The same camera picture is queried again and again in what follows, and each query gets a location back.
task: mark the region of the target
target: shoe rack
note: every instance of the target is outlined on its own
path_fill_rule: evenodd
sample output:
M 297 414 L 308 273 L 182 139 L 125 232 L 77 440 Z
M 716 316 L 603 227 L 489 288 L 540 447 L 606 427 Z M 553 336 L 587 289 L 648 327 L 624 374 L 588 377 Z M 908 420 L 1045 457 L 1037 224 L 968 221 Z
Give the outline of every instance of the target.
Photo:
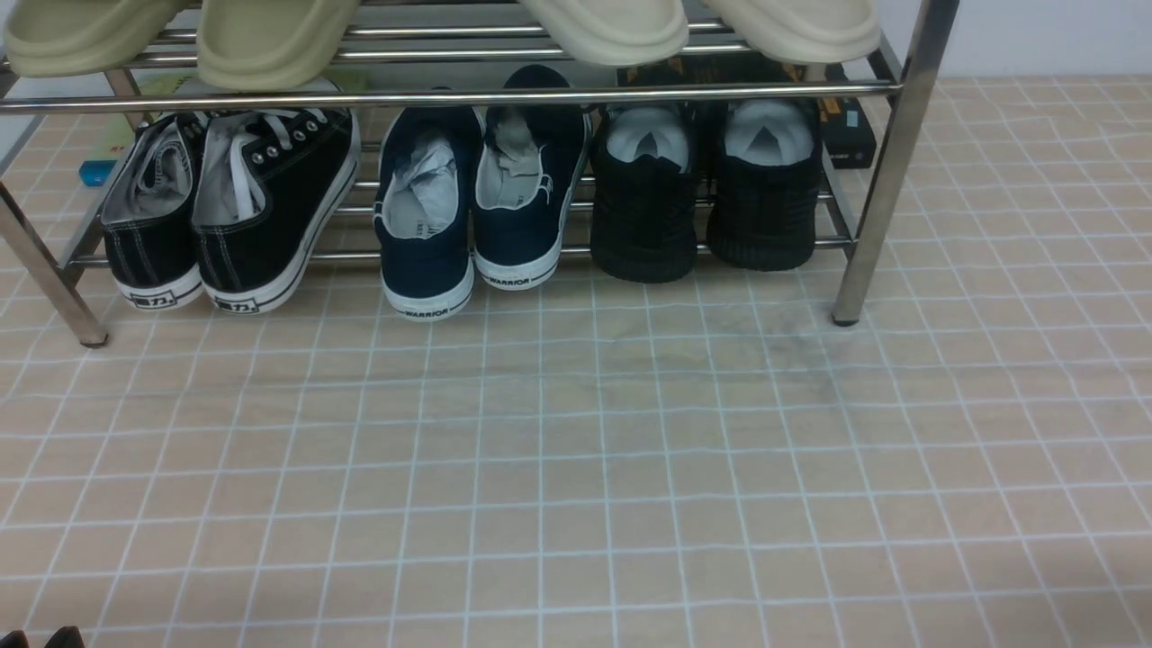
M 515 0 L 363 0 L 365 6 L 395 5 L 476 5 L 511 3 Z M 929 98 L 935 85 L 937 74 L 943 58 L 945 47 L 952 32 L 960 0 L 922 0 L 919 16 L 912 32 L 907 59 L 901 62 L 887 37 L 879 50 L 873 52 L 870 63 L 874 80 L 828 83 L 820 81 L 820 68 L 810 67 L 810 81 L 803 83 L 771 84 L 712 84 L 658 88 L 590 88 L 556 90 L 494 90 L 457 91 L 423 90 L 389 91 L 373 90 L 344 93 L 245 93 L 214 96 L 141 96 L 132 71 L 137 69 L 191 68 L 196 66 L 196 32 L 190 29 L 172 29 L 156 40 L 160 50 L 150 47 L 122 68 L 108 70 L 105 76 L 112 86 L 113 97 L 8 99 L 8 91 L 16 82 L 7 59 L 0 62 L 0 116 L 122 113 L 134 126 L 146 121 L 151 113 L 166 111 L 206 110 L 258 110 L 294 106 L 439 106 L 439 105 L 525 105 L 525 104 L 607 104 L 642 101 L 698 101 L 715 99 L 753 98 L 818 98 L 818 97 L 887 97 L 890 107 L 884 143 L 877 157 L 874 173 L 869 188 L 864 210 L 859 216 L 852 210 L 832 171 L 825 155 L 826 188 L 820 201 L 827 205 L 835 228 L 835 235 L 817 241 L 818 250 L 842 250 L 847 264 L 840 292 L 832 308 L 832 322 L 838 326 L 851 326 L 861 318 L 869 285 L 876 271 L 877 261 L 884 246 L 888 224 L 896 206 L 896 198 L 903 187 L 916 140 L 919 136 L 929 106 Z M 684 55 L 700 55 L 717 52 L 742 52 L 749 47 L 732 35 L 732 30 L 719 21 L 698 21 L 691 24 L 692 40 L 683 51 Z M 547 35 L 535 24 L 500 24 L 484 27 L 371 27 L 355 25 L 348 29 L 346 42 L 357 47 L 341 50 L 333 65 L 410 63 L 435 62 L 469 65 L 477 61 L 533 62 L 566 60 L 568 56 L 555 46 L 509 46 L 525 39 L 540 39 Z M 444 46 L 447 40 L 465 45 Z M 488 43 L 499 39 L 501 45 Z M 363 47 L 364 43 L 386 43 L 384 48 Z M 369 144 L 374 149 L 378 144 Z M 582 183 L 594 182 L 584 178 Z M 363 195 L 374 191 L 374 179 L 361 179 L 356 189 Z M 88 269 L 107 268 L 107 258 L 96 253 L 100 242 L 100 225 L 96 218 L 96 204 L 81 221 L 79 227 L 62 254 L 54 256 L 45 247 L 32 224 L 25 218 L 20 205 L 0 181 L 0 235 L 16 253 L 16 256 L 44 291 L 56 311 L 76 334 L 79 342 L 90 348 L 107 344 L 108 331 L 92 314 L 76 289 L 77 281 Z M 574 204 L 575 210 L 586 210 L 591 204 Z M 365 205 L 347 204 L 338 214 L 371 212 Z M 566 255 L 586 255 L 588 246 L 564 246 Z M 371 262 L 379 258 L 378 250 L 318 250 L 314 262 Z

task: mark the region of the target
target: shoe insole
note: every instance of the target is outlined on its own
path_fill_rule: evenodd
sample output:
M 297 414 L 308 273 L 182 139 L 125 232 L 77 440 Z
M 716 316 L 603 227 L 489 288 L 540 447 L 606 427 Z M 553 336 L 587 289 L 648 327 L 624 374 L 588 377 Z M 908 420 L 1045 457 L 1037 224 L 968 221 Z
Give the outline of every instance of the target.
M 728 119 L 725 152 L 757 166 L 790 166 L 816 145 L 804 113 L 789 101 L 745 101 Z
M 612 120 L 608 153 L 623 163 L 642 157 L 664 158 L 688 171 L 688 134 L 683 121 L 669 108 L 627 110 Z

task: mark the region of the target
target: beige floor tile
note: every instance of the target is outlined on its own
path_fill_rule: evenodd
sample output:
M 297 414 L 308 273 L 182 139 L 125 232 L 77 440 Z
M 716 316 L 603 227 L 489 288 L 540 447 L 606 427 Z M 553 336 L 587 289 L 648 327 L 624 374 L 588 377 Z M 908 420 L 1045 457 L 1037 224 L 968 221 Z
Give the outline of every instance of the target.
M 831 255 L 646 288 L 577 263 L 431 326 L 378 322 L 367 271 L 310 272 L 267 319 L 141 315 L 89 273 L 114 338 L 85 353 L 0 250 L 0 624 L 175 648 L 1147 640 L 1150 88 L 943 80 L 854 330 L 811 301 Z M 105 120 L 45 120 L 6 174 L 50 244 L 94 197 L 61 165 Z

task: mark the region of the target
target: black object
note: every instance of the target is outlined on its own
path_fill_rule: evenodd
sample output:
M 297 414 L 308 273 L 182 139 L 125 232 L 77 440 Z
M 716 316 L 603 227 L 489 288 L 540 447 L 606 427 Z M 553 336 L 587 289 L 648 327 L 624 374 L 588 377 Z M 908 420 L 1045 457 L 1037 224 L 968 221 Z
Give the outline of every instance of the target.
M 672 76 L 670 83 L 682 80 Z M 636 83 L 662 84 L 642 75 Z M 685 104 L 668 106 L 680 118 L 689 142 L 688 167 L 650 155 L 623 161 L 608 152 L 615 118 L 629 107 L 608 108 L 592 143 L 596 202 L 590 248 L 592 261 L 607 274 L 627 281 L 665 284 L 685 277 L 696 265 L 696 190 L 699 184 L 694 113 Z
M 99 208 L 112 274 L 142 310 L 177 308 L 203 289 L 189 226 L 204 151 L 200 118 L 177 113 L 138 129 Z
M 708 247 L 721 261 L 759 271 L 791 270 L 816 249 L 816 205 L 823 169 L 819 118 L 811 103 L 796 103 L 812 133 L 806 159 L 760 166 L 723 151 L 717 142 L 717 199 L 708 218 Z
M 359 145 L 347 110 L 251 112 L 212 121 L 192 228 L 200 274 L 217 307 L 264 312 L 295 292 L 320 231 L 356 179 Z M 249 199 L 233 197 L 237 183 L 248 184 L 253 201 L 263 197 L 250 218 L 236 216 L 237 199 Z
M 79 628 L 67 626 L 58 630 L 44 648 L 84 648 L 84 639 L 79 634 Z
M 22 631 L 9 632 L 0 639 L 0 648 L 29 648 L 28 636 Z M 84 648 L 84 638 L 76 626 L 65 626 L 55 632 L 44 648 Z
M 825 69 L 828 81 L 848 81 L 844 67 L 836 63 Z M 876 133 L 856 97 L 820 99 L 820 122 L 824 144 L 835 168 L 871 168 L 876 158 Z
M 18 630 L 9 632 L 0 639 L 0 648 L 28 648 L 28 638 Z

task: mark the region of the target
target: white shoelace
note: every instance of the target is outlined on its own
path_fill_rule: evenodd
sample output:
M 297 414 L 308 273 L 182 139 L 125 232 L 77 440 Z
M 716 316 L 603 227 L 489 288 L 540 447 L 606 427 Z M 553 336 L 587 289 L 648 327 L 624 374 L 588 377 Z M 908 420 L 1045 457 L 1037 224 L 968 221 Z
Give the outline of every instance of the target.
M 293 138 L 297 141 L 303 141 L 302 134 L 290 134 L 288 128 L 285 126 L 283 120 L 290 120 L 296 118 L 302 111 L 297 110 L 266 110 L 266 111 L 252 111 L 247 113 L 245 116 L 255 115 L 259 120 L 272 129 L 272 133 L 276 136 L 276 142 L 280 144 L 280 149 L 270 146 L 265 153 L 255 153 L 252 156 L 252 161 L 262 164 L 266 157 L 276 157 L 280 151 L 290 151 L 293 149 Z M 328 118 L 325 116 L 324 112 L 319 108 L 303 108 L 303 112 L 308 112 L 316 121 L 319 123 L 327 123 Z M 253 218 L 259 211 L 264 209 L 264 195 L 260 193 L 259 188 L 248 174 L 248 166 L 244 159 L 243 149 L 248 144 L 258 140 L 256 135 L 248 133 L 247 126 L 252 123 L 252 119 L 240 119 L 234 122 L 229 122 L 227 129 L 221 133 L 218 127 L 217 130 L 210 131 L 210 143 L 220 142 L 227 140 L 228 151 L 227 155 L 215 157 L 219 151 L 209 159 L 205 156 L 205 182 L 212 182 L 215 184 L 215 189 L 219 189 L 220 196 L 227 196 L 230 194 L 234 205 L 227 205 L 229 208 L 234 206 L 234 212 L 230 214 L 235 221 L 243 221 Z M 221 168 L 223 164 L 227 164 L 227 168 Z

